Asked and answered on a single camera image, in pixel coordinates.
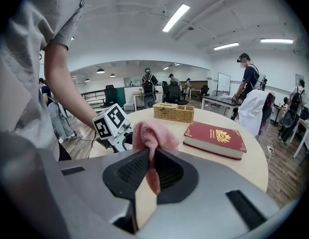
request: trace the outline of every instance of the cap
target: cap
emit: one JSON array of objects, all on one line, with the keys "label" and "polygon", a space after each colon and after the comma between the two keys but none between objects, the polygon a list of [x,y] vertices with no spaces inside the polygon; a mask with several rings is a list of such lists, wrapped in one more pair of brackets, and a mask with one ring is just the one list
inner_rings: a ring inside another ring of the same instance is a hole
[{"label": "cap", "polygon": [[249,57],[248,54],[242,53],[242,54],[240,55],[239,59],[237,60],[237,62],[238,62],[238,63],[241,63],[241,59],[242,59],[242,58],[245,58],[245,59],[247,59],[247,60],[250,60],[250,57]]}]

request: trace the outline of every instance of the whiteboard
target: whiteboard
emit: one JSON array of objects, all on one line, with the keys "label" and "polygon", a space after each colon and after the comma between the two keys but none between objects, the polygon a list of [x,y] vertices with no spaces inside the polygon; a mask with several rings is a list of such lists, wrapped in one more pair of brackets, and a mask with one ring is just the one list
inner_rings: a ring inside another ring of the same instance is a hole
[{"label": "whiteboard", "polygon": [[218,74],[218,91],[230,92],[231,76],[226,74]]}]

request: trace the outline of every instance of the white cube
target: white cube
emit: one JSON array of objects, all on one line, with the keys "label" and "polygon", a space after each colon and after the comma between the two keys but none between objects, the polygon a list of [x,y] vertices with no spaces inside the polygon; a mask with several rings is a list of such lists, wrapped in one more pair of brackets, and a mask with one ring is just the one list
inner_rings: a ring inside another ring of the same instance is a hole
[{"label": "white cube", "polygon": [[92,121],[101,140],[116,137],[127,118],[118,104],[100,112]]}]

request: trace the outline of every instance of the pink cloth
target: pink cloth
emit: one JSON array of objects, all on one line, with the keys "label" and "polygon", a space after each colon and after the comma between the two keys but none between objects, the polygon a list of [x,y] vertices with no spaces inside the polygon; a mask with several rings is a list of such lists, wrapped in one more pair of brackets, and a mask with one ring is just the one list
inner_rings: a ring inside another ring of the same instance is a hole
[{"label": "pink cloth", "polygon": [[165,149],[177,149],[179,141],[157,120],[144,120],[134,126],[133,150],[149,148],[149,171],[146,174],[151,190],[160,193],[159,177],[155,170],[155,149],[159,146]]}]

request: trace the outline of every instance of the red book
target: red book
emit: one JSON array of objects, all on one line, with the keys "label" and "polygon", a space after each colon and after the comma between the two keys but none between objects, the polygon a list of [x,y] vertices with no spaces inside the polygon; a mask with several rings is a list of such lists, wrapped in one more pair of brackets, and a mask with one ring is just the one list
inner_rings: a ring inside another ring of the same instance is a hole
[{"label": "red book", "polygon": [[238,130],[193,121],[184,133],[187,145],[241,160],[246,148]]}]

